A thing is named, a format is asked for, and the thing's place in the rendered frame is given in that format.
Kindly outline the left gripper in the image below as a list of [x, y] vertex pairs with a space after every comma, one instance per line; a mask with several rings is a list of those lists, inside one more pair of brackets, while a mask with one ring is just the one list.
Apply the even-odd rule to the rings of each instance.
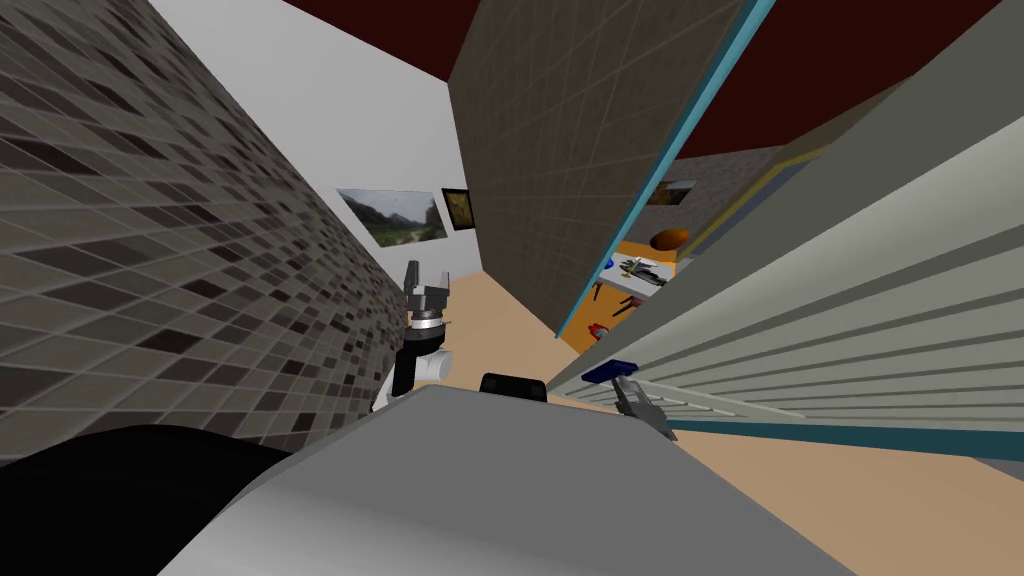
[[418, 286], [420, 262], [409, 260], [406, 269], [404, 291], [411, 322], [442, 322], [450, 295], [450, 274], [442, 271], [436, 286]]

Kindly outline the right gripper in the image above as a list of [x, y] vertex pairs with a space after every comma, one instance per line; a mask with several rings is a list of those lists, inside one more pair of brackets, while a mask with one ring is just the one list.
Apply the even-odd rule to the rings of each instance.
[[667, 438], [675, 442], [677, 437], [673, 427], [669, 423], [664, 411], [653, 404], [637, 382], [629, 380], [627, 376], [618, 375], [612, 379], [612, 386], [615, 390], [617, 403], [629, 404], [633, 416]]

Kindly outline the white table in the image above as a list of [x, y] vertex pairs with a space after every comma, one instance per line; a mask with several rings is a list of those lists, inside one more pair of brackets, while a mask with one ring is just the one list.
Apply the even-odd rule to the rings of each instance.
[[676, 263], [629, 256], [615, 252], [606, 261], [595, 283], [612, 287], [640, 299], [651, 297], [675, 275]]

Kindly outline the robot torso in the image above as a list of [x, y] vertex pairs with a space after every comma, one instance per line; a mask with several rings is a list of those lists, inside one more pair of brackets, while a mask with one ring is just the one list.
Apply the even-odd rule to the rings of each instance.
[[652, 427], [426, 386], [282, 460], [158, 576], [854, 576]]

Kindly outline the grey slatted door leaf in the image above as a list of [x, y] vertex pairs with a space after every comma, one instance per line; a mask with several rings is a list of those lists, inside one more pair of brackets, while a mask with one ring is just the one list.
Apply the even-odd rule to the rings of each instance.
[[1024, 462], [1024, 117], [550, 389], [674, 429]]

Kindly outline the landscape wall picture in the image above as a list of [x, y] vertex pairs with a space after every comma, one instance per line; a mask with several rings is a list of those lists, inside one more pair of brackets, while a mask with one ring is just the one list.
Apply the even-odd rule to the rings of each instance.
[[430, 192], [337, 189], [337, 193], [380, 248], [449, 236]]

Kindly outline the dark framed wall picture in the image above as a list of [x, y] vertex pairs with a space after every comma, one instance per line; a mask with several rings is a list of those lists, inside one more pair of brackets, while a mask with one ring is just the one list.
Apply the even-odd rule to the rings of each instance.
[[469, 191], [443, 188], [441, 190], [454, 231], [472, 230], [475, 225]]

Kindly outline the small brown wall picture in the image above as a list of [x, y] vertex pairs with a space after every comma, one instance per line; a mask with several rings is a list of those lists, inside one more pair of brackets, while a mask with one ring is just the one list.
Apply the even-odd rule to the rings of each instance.
[[659, 182], [648, 198], [647, 206], [678, 206], [696, 186], [696, 180], [665, 180]]

